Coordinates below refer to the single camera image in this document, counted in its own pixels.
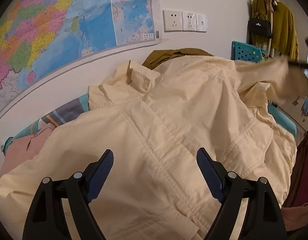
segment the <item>light switch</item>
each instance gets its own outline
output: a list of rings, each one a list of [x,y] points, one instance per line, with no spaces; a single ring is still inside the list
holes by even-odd
[[[196,30],[207,32],[207,17],[204,14],[196,14]]]

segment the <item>wall outlet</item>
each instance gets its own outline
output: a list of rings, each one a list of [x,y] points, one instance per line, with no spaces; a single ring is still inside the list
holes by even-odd
[[[204,14],[196,14],[196,30],[207,32],[207,17]]]
[[[182,12],[183,30],[196,31],[196,14],[191,12]]]
[[[183,30],[181,11],[163,10],[163,22],[166,32]]]

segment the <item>blue gripper pad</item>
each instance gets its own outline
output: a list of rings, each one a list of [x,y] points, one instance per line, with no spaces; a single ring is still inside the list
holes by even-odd
[[[222,180],[218,176],[216,170],[212,165],[212,159],[207,157],[208,153],[204,153],[205,150],[199,149],[196,155],[196,161],[199,169],[210,189],[212,196],[216,198],[220,203],[225,200],[225,195],[223,193]]]
[[[112,169],[114,163],[114,155],[112,151],[108,151],[103,158],[101,164],[94,172],[88,182],[88,193],[86,199],[90,203],[93,199],[97,198],[106,179]]]

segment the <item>power socket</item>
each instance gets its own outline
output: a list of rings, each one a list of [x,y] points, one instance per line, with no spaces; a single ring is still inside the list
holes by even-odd
[[[183,30],[196,31],[196,14],[191,12],[182,12]]]
[[[181,11],[163,10],[163,22],[166,32],[183,30]]]

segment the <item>pink cloth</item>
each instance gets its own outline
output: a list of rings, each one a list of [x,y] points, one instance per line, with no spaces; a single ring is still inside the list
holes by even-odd
[[[305,227],[308,223],[308,205],[281,208],[286,231]]]
[[[0,172],[0,178],[24,161],[34,158],[43,148],[45,141],[52,134],[54,129],[55,126],[49,123],[36,134],[13,140],[12,144],[7,149],[5,161]]]

